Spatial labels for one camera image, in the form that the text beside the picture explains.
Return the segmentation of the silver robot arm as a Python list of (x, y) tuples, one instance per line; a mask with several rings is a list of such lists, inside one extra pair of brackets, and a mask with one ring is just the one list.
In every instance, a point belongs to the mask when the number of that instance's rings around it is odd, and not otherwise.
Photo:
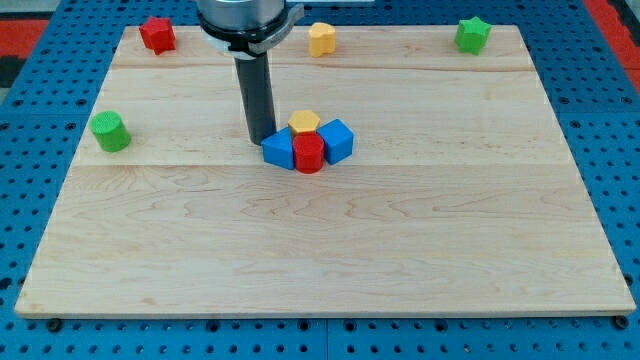
[(206, 39), (216, 49), (252, 60), (280, 44), (304, 17), (304, 6), (285, 0), (197, 0)]

